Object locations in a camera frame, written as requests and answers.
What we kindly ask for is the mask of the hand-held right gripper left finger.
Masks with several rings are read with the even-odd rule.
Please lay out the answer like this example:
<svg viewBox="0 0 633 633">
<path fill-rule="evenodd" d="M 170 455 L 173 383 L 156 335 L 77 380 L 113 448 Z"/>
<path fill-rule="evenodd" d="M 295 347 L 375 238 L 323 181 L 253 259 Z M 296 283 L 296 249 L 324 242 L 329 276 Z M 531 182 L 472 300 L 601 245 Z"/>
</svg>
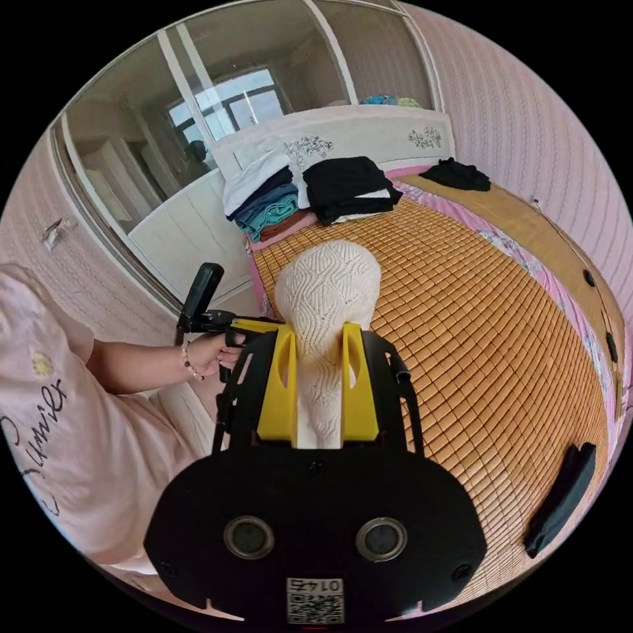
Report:
<svg viewBox="0 0 633 633">
<path fill-rule="evenodd" d="M 257 433 L 263 441 L 296 441 L 297 350 L 292 327 L 279 326 L 273 343 Z"/>
</svg>

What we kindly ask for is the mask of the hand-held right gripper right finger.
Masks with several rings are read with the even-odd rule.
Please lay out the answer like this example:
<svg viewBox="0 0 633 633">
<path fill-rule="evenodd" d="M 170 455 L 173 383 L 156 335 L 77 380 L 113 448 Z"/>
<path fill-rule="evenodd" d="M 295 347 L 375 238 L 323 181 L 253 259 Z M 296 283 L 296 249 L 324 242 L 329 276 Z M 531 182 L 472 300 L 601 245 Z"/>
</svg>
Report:
<svg viewBox="0 0 633 633">
<path fill-rule="evenodd" d="M 375 440 L 378 420 L 369 366 L 363 344 L 363 331 L 355 323 L 342 330 L 342 440 Z"/>
</svg>

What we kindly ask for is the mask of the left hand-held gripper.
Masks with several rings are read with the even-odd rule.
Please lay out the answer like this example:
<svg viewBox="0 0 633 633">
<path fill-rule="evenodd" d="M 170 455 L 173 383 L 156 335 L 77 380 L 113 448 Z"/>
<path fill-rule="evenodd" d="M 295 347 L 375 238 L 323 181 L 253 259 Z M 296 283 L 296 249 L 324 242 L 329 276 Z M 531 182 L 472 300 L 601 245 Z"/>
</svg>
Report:
<svg viewBox="0 0 633 633">
<path fill-rule="evenodd" d="M 285 331 L 289 327 L 287 324 L 265 318 L 237 318 L 235 314 L 223 310 L 213 310 L 193 316 L 182 313 L 177 322 L 174 344 L 181 350 L 185 367 L 196 379 L 204 380 L 204 377 L 197 373 L 189 361 L 189 342 L 186 336 L 189 334 L 223 336 L 227 347 L 242 349 L 245 342 L 251 342 L 259 336 L 277 332 L 279 329 Z"/>
</svg>

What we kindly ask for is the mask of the person's left hand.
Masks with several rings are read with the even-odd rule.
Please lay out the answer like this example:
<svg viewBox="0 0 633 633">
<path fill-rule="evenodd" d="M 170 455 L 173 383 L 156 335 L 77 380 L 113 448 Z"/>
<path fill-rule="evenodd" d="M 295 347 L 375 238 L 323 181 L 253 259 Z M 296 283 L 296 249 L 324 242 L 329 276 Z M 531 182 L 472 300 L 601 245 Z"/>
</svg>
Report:
<svg viewBox="0 0 633 633">
<path fill-rule="evenodd" d="M 232 370 L 245 343 L 245 335 L 227 332 L 205 334 L 181 344 L 184 367 L 192 377 L 202 381 L 207 377 Z"/>
</svg>

